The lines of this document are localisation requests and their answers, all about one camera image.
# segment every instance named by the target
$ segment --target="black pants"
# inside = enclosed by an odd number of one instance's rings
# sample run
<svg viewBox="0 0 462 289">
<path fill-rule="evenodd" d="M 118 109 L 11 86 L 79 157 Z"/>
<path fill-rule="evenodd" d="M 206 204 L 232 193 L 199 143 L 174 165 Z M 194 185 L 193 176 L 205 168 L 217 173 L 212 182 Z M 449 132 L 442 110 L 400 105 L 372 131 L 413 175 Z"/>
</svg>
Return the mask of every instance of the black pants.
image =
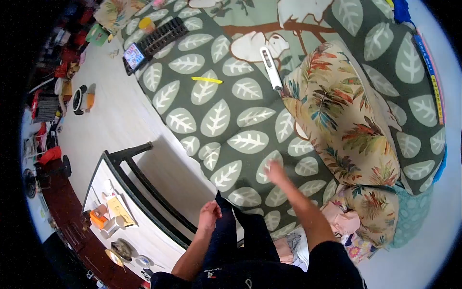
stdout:
<svg viewBox="0 0 462 289">
<path fill-rule="evenodd" d="M 216 221 L 212 240 L 204 257 L 203 268 L 220 267 L 245 260 L 279 262 L 273 240 L 261 215 L 247 215 L 217 193 L 215 197 L 223 217 Z M 236 220 L 244 228 L 244 248 L 237 248 Z"/>
</svg>

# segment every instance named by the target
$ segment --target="floral pillow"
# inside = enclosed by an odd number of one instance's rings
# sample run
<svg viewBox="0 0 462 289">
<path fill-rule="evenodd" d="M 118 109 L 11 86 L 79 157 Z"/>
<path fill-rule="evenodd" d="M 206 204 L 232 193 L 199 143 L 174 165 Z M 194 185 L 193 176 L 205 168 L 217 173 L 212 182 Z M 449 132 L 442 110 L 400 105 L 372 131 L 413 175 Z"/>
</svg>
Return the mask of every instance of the floral pillow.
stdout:
<svg viewBox="0 0 462 289">
<path fill-rule="evenodd" d="M 148 2 L 149 0 L 104 0 L 93 16 L 109 33 L 115 35 Z"/>
<path fill-rule="evenodd" d="M 391 133 L 353 62 L 339 43 L 318 46 L 285 78 L 282 100 L 341 184 L 394 185 L 400 166 Z"/>
<path fill-rule="evenodd" d="M 353 186 L 338 192 L 330 199 L 345 212 L 358 213 L 361 227 L 359 237 L 371 242 L 375 248 L 384 248 L 393 241 L 398 221 L 398 197 L 385 190 Z"/>
</svg>

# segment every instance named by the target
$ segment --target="dark red cabinet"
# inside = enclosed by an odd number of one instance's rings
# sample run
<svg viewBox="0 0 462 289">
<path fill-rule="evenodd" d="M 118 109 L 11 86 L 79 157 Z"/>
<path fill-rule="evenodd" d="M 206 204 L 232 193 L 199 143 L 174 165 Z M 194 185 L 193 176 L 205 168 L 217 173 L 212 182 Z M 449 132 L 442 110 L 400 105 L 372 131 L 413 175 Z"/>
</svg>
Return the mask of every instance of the dark red cabinet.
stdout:
<svg viewBox="0 0 462 289">
<path fill-rule="evenodd" d="M 61 160 L 54 160 L 44 170 L 51 171 L 60 165 Z M 124 270 L 106 256 L 106 248 L 93 232 L 83 231 L 82 205 L 67 178 L 52 174 L 50 188 L 42 189 L 42 193 L 61 234 L 88 270 L 111 289 L 137 289 L 143 283 L 130 269 Z"/>
</svg>

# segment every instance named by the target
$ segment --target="yellow hair clip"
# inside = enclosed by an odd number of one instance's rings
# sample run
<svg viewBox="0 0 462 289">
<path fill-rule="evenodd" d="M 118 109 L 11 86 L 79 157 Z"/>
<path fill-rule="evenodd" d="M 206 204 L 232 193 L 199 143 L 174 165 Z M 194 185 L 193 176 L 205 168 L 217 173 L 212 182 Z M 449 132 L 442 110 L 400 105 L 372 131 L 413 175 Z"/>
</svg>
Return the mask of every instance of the yellow hair clip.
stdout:
<svg viewBox="0 0 462 289">
<path fill-rule="evenodd" d="M 213 78 L 207 78 L 207 77 L 192 76 L 191 79 L 192 79 L 192 80 L 210 81 L 210 82 L 215 82 L 215 83 L 218 83 L 218 84 L 222 84 L 222 83 L 223 83 L 222 80 L 213 79 Z"/>
</svg>

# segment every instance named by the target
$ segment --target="black shirt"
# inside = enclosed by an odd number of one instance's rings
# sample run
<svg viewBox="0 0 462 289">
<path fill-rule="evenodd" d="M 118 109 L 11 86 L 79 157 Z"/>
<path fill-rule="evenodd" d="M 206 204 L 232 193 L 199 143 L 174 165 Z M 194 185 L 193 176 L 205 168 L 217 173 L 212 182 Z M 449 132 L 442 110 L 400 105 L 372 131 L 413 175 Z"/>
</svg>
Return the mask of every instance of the black shirt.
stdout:
<svg viewBox="0 0 462 289">
<path fill-rule="evenodd" d="M 157 272 L 152 289 L 268 289 L 334 288 L 367 289 L 358 269 L 342 244 L 323 242 L 310 253 L 308 271 L 276 262 L 243 261 L 199 272 L 193 282 L 172 274 Z"/>
</svg>

